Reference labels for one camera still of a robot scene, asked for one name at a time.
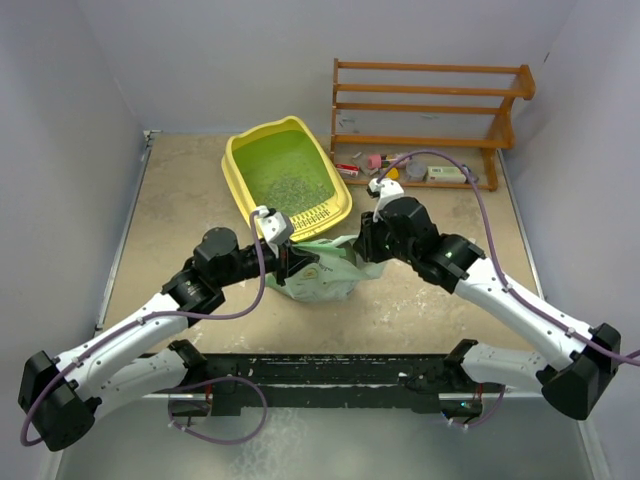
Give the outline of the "green cat litter bag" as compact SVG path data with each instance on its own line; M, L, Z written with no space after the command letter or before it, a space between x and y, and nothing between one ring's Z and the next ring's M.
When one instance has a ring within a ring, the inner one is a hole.
M354 250L356 235L335 239L300 242L297 247L314 254L318 261L277 284L275 276L266 276L266 286L300 302L330 302L346 299L361 281L382 276L383 263L366 262Z

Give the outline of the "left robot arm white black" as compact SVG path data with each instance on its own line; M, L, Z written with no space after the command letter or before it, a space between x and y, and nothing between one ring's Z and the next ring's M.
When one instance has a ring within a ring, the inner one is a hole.
M40 351L27 360L18 398L26 414L21 444L63 450L147 394L198 390L206 378L205 360L191 343L174 342L153 356L148 349L200 320L217 319L224 287L267 274L283 282L317 259L289 240L255 239L240 248L232 230L209 230L183 269L136 312L56 357Z

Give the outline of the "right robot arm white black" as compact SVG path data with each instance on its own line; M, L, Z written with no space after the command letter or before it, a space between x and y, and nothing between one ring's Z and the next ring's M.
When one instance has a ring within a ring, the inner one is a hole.
M361 216L358 255L409 265L424 282L478 306L534 348L527 354L473 341L445 366L446 383L456 391L495 383L539 392L565 416L587 419L618 372L619 331L575 319L523 288L476 244L439 232L417 199L373 197L375 209Z

